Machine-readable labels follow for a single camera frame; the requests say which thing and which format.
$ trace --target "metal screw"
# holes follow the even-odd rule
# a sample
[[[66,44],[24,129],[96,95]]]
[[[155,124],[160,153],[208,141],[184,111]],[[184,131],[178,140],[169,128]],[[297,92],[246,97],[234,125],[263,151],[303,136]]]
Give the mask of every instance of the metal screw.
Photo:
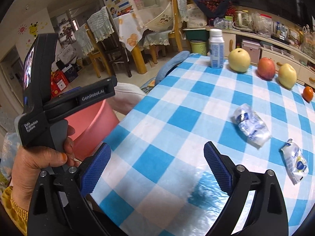
[[[47,175],[47,171],[44,170],[44,171],[41,171],[40,174],[39,174],[41,177],[45,177]]]
[[[239,171],[239,172],[243,172],[245,170],[245,167],[243,165],[237,165],[236,166],[236,169]]]
[[[74,173],[74,172],[76,172],[77,171],[77,168],[76,167],[70,167],[69,168],[69,172],[70,173]]]
[[[275,175],[275,172],[273,170],[267,170],[267,174],[269,176],[274,176]]]

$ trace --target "yellow bucket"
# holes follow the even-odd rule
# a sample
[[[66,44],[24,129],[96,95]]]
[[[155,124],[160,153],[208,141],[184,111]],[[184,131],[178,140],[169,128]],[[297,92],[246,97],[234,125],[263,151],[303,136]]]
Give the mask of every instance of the yellow bucket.
[[[199,53],[203,56],[207,56],[207,42],[204,41],[190,41],[193,53]]]

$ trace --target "yellow pear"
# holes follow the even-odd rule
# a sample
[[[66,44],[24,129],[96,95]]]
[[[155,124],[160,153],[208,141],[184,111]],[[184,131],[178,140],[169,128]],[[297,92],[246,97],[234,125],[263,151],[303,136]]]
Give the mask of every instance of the yellow pear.
[[[229,65],[231,69],[236,72],[246,72],[250,65],[250,56],[248,52],[242,48],[232,50],[229,53]]]
[[[284,87],[291,89],[297,80],[295,69],[288,63],[283,64],[278,71],[278,79]]]

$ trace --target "shelf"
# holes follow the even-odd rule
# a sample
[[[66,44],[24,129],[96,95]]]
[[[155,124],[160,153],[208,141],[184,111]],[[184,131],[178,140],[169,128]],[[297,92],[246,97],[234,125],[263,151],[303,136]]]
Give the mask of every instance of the shelf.
[[[214,29],[214,27],[209,27],[206,26],[205,28],[199,28],[199,29],[191,29],[191,28],[184,28],[184,31],[188,31],[188,30],[207,30],[209,31],[210,29]],[[310,56],[306,55],[305,53],[303,53],[301,50],[299,50],[298,48],[295,48],[291,45],[287,45],[285,43],[279,42],[277,40],[271,39],[271,38],[267,38],[267,37],[263,37],[257,34],[252,34],[252,33],[247,33],[247,32],[243,32],[237,29],[233,29],[233,30],[228,30],[228,29],[222,29],[223,33],[229,33],[229,34],[238,34],[238,35],[243,35],[243,36],[247,36],[247,37],[251,37],[254,39],[258,39],[261,41],[265,41],[265,42],[269,42],[272,43],[274,45],[280,46],[282,48],[285,48],[287,50],[290,50],[292,52],[298,53],[301,57],[307,59],[308,61],[312,62],[313,64],[315,64],[315,60],[312,59]]]

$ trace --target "food cover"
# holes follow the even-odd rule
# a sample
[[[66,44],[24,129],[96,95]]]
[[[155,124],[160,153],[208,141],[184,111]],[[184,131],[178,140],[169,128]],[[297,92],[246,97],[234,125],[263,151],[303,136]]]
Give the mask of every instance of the food cover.
[[[173,25],[171,0],[129,0],[143,28],[161,32]]]

